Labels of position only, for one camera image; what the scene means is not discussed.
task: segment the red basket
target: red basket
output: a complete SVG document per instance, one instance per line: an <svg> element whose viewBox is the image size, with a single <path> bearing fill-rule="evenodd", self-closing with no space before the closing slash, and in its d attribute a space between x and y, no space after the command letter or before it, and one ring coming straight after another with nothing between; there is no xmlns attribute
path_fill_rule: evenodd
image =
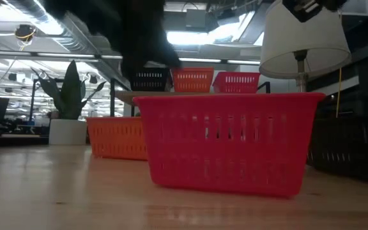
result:
<svg viewBox="0 0 368 230"><path fill-rule="evenodd" d="M209 93L214 68L181 68L172 70L175 92Z"/></svg>
<svg viewBox="0 0 368 230"><path fill-rule="evenodd" d="M219 72L214 80L215 93L256 93L260 73Z"/></svg>
<svg viewBox="0 0 368 230"><path fill-rule="evenodd" d="M87 118L95 157L147 160L141 118Z"/></svg>
<svg viewBox="0 0 368 230"><path fill-rule="evenodd" d="M322 93L137 97L151 178L167 187L299 193Z"/></svg>

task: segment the pink basket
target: pink basket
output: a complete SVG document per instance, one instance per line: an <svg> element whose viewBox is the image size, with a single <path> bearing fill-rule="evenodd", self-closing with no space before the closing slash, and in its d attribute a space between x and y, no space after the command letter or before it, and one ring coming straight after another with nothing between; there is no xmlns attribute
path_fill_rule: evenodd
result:
<svg viewBox="0 0 368 230"><path fill-rule="evenodd" d="M256 93L260 73L219 72L214 80L215 93Z"/></svg>
<svg viewBox="0 0 368 230"><path fill-rule="evenodd" d="M299 193L321 93L137 97L154 183Z"/></svg>

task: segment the orange basket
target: orange basket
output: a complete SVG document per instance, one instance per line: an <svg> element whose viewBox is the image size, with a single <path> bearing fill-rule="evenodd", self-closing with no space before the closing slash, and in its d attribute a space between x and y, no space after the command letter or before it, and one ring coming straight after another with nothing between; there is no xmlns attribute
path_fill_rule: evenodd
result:
<svg viewBox="0 0 368 230"><path fill-rule="evenodd" d="M214 68L181 68L172 74L175 92L209 93Z"/></svg>
<svg viewBox="0 0 368 230"><path fill-rule="evenodd" d="M141 118L87 118L93 156L147 160Z"/></svg>

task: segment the wooden table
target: wooden table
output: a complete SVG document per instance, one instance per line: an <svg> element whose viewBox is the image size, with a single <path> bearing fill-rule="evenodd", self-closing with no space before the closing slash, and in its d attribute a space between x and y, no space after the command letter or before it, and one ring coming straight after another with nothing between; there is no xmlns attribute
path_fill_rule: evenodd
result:
<svg viewBox="0 0 368 230"><path fill-rule="evenodd" d="M135 106L133 98L137 96L183 96L183 95L206 95L209 93L180 93L180 92L151 92L151 91L116 91L115 97L122 102Z"/></svg>
<svg viewBox="0 0 368 230"><path fill-rule="evenodd" d="M293 199L176 190L89 146L0 148L0 229L368 229L368 184L308 168Z"/></svg>

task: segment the white planter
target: white planter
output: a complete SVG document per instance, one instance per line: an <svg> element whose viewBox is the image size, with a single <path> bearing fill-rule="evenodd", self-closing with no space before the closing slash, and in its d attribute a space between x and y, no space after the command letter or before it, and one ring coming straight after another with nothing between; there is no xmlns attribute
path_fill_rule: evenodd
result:
<svg viewBox="0 0 368 230"><path fill-rule="evenodd" d="M86 144L85 121L53 119L50 122L49 144L83 145Z"/></svg>

